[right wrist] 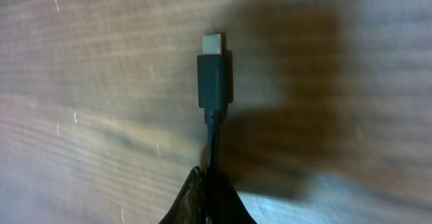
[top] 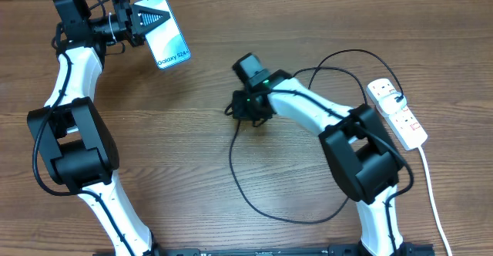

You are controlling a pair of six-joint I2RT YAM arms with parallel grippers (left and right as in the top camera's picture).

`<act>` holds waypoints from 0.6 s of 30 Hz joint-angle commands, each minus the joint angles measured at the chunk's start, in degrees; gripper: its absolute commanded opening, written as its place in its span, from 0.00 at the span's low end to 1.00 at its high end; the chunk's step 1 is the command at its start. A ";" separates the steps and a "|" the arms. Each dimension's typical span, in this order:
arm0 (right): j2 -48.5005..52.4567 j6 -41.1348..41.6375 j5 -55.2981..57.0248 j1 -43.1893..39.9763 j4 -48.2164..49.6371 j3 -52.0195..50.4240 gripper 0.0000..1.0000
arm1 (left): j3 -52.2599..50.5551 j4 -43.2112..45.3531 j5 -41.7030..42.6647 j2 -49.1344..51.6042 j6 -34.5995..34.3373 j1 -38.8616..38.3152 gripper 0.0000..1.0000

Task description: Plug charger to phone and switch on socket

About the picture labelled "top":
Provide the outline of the Samsung Galaxy smartphone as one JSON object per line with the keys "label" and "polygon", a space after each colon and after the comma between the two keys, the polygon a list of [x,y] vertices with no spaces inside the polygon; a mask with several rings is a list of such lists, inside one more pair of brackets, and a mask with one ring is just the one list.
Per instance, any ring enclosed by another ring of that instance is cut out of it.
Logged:
{"label": "Samsung Galaxy smartphone", "polygon": [[191,58],[191,52],[167,0],[140,0],[135,5],[139,11],[154,9],[170,13],[169,20],[145,34],[145,39],[159,69],[169,68]]}

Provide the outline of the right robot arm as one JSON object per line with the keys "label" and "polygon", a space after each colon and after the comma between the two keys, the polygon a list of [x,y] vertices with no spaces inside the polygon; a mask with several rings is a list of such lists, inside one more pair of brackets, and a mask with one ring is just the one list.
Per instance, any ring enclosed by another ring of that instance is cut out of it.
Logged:
{"label": "right robot arm", "polygon": [[263,125],[273,115],[289,118],[316,135],[337,186],[357,204],[362,255],[407,255],[409,245],[398,230],[394,209],[398,173],[409,170],[377,113],[366,103],[342,106],[305,87],[281,69],[270,72],[252,53],[232,66],[243,84],[225,113]]}

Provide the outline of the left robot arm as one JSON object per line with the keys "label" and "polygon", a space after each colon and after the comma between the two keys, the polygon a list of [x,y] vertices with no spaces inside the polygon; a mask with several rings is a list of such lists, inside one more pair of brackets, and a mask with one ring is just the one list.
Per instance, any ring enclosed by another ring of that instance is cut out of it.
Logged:
{"label": "left robot arm", "polygon": [[94,19],[86,0],[52,1],[61,19],[51,41],[59,74],[45,105],[27,115],[35,180],[52,196],[82,199],[108,234],[114,255],[163,255],[123,190],[116,142],[93,100],[108,47],[143,45],[170,13],[159,11],[150,23],[141,18],[146,8],[109,0],[115,12]]}

